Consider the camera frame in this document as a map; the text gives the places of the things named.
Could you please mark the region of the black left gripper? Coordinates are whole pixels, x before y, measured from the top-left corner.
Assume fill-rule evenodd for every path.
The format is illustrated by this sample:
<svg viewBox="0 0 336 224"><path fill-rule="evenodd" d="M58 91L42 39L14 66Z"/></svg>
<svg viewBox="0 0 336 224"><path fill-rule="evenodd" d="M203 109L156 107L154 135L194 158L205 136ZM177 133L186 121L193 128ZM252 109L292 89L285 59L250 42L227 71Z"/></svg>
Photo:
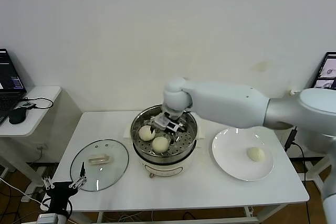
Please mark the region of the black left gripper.
<svg viewBox="0 0 336 224"><path fill-rule="evenodd" d="M48 191L50 203L49 214L69 215L67 205L69 198L73 195L73 189L81 189L87 182L85 163L82 162L79 178L72 182L54 182L47 176L42 178L44 187Z"/></svg>

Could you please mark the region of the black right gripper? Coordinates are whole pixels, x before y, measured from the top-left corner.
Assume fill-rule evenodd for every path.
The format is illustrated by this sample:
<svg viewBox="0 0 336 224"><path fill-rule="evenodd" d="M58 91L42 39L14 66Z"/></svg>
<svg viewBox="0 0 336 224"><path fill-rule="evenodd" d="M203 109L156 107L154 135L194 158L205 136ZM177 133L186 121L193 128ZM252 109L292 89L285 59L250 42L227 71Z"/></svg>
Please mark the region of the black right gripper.
<svg viewBox="0 0 336 224"><path fill-rule="evenodd" d="M162 113L164 126L168 130L176 132L170 134L170 145L177 144L180 140L180 136L177 130L179 128L183 128L184 126L183 123L179 121L179 118L183 115L183 112L173 110L168 106L162 106ZM151 130L157 129L157 124L154 121L149 122L148 125L150 126Z"/></svg>

